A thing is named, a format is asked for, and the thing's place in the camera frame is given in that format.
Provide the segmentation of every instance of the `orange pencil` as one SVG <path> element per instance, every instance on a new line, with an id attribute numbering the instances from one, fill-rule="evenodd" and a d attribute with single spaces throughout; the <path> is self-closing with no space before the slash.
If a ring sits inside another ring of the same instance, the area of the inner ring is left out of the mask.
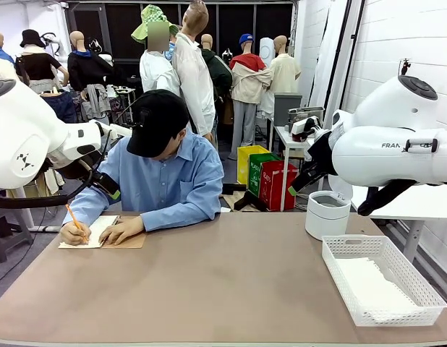
<path id="1" fill-rule="evenodd" d="M 74 221 L 74 224 L 76 225 L 76 227 L 77 227 L 79 230 L 82 230 L 82 228 L 80 228 L 80 224 L 79 224 L 79 222 L 77 222 L 77 219 L 76 219 L 74 213 L 72 213 L 71 208 L 69 207 L 68 204 L 66 204 L 66 209 L 68 210 L 69 214 L 71 215 L 72 220 Z M 88 240 L 87 240 L 87 237 L 86 237 L 86 236 L 84 236 L 84 242 L 85 242 L 85 243 L 88 243 Z"/>

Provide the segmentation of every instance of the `man's right hand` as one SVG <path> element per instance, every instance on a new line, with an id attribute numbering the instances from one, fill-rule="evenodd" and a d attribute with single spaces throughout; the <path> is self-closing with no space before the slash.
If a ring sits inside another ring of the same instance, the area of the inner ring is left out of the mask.
<path id="1" fill-rule="evenodd" d="M 209 132 L 206 135 L 203 135 L 204 138 L 208 139 L 210 143 L 214 143 L 214 136 Z"/>
<path id="2" fill-rule="evenodd" d="M 59 233 L 65 243 L 76 246 L 84 242 L 84 237 L 89 238 L 90 229 L 88 226 L 81 222 L 78 222 L 78 224 L 82 230 L 78 229 L 73 221 L 63 225 Z"/>

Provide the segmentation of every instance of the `mannequin hand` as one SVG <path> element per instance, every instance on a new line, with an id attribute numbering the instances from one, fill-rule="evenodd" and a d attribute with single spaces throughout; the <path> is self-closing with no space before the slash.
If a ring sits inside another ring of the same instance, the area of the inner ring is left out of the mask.
<path id="1" fill-rule="evenodd" d="M 206 138 L 206 139 L 208 139 L 208 141 L 209 141 L 210 143 L 213 143 L 213 142 L 214 142 L 214 136 L 212 136 L 212 134 L 211 134 L 210 132 L 207 133 L 206 135 L 203 135 L 203 137 Z"/>
<path id="2" fill-rule="evenodd" d="M 132 219 L 120 218 L 115 226 L 109 226 L 100 235 L 100 243 L 106 239 L 106 244 L 113 244 L 117 246 L 123 242 L 127 237 L 137 235 L 145 229 L 143 219 L 138 216 Z"/>
<path id="3" fill-rule="evenodd" d="M 76 246 L 84 243 L 84 237 L 88 239 L 90 236 L 90 229 L 84 223 L 79 222 L 79 225 L 80 229 L 76 227 L 74 222 L 68 222 L 63 225 L 59 233 L 65 243 Z"/>

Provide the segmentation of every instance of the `brown tabletop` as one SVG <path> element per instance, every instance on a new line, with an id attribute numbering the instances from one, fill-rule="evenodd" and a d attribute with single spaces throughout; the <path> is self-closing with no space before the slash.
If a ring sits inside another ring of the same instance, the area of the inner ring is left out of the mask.
<path id="1" fill-rule="evenodd" d="M 0 299 L 0 342 L 199 346 L 447 343 L 432 327 L 355 327 L 304 213 L 224 213 L 142 249 L 51 242 Z M 350 234 L 381 235 L 351 215 Z"/>

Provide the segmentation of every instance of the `black baseball cap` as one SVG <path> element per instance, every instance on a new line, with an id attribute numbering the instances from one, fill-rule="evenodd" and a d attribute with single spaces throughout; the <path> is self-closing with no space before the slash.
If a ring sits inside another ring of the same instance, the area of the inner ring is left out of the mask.
<path id="1" fill-rule="evenodd" d="M 132 105 L 132 115 L 135 126 L 127 151 L 145 158 L 160 155 L 190 119 L 186 103 L 164 89 L 143 93 Z"/>

